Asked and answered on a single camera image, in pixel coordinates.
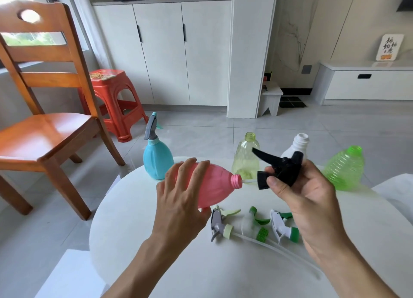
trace yellow plastic bottle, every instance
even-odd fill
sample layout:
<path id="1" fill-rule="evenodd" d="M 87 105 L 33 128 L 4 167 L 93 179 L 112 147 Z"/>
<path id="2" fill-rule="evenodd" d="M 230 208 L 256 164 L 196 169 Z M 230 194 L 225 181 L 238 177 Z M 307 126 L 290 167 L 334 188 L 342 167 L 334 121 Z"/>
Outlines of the yellow plastic bottle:
<path id="1" fill-rule="evenodd" d="M 231 172 L 240 174 L 243 180 L 253 180 L 257 177 L 259 161 L 256 155 L 252 153 L 253 147 L 259 149 L 259 143 L 255 139 L 255 134 L 248 132 L 245 134 L 245 139 L 238 144 L 231 168 Z"/>

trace chair seat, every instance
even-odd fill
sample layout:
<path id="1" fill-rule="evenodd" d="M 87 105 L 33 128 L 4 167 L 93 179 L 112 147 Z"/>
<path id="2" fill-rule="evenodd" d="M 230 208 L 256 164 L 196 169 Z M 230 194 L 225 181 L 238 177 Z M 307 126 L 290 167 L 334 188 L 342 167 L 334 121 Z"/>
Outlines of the chair seat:
<path id="1" fill-rule="evenodd" d="M 80 113 L 31 116 L 0 131 L 0 161 L 42 161 L 70 142 L 95 119 Z"/>

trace pink bottle neck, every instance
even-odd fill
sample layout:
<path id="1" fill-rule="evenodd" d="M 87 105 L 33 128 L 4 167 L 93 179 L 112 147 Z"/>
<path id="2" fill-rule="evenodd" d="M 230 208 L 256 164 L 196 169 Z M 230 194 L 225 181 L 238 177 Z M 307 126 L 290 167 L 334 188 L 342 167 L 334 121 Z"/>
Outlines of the pink bottle neck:
<path id="1" fill-rule="evenodd" d="M 242 187 L 242 178 L 239 174 L 231 175 L 231 185 L 234 189 L 240 189 Z"/>

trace pink plastic bottle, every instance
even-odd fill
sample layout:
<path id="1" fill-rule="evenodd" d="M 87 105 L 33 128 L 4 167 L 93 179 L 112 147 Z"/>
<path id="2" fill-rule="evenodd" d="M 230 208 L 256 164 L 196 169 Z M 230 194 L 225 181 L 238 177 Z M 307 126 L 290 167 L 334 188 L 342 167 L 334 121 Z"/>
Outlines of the pink plastic bottle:
<path id="1" fill-rule="evenodd" d="M 198 163 L 190 170 L 190 176 Z M 232 174 L 216 164 L 209 165 L 199 191 L 198 208 L 214 206 L 223 201 L 235 189 L 242 187 L 242 178 L 239 174 Z"/>

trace small white step stool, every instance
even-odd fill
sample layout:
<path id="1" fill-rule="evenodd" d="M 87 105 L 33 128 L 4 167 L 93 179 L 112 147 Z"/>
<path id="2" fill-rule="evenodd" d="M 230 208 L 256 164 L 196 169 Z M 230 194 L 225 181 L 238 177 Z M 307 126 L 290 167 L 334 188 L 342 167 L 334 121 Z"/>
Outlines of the small white step stool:
<path id="1" fill-rule="evenodd" d="M 266 85 L 268 90 L 266 92 L 263 92 L 261 90 L 261 99 L 259 101 L 258 116 L 262 116 L 267 111 L 267 109 L 270 109 L 270 113 L 272 116 L 276 116 L 278 112 L 278 107 L 280 106 L 281 95 L 283 95 L 284 93 L 278 86 L 277 82 L 263 82 L 262 85 Z"/>

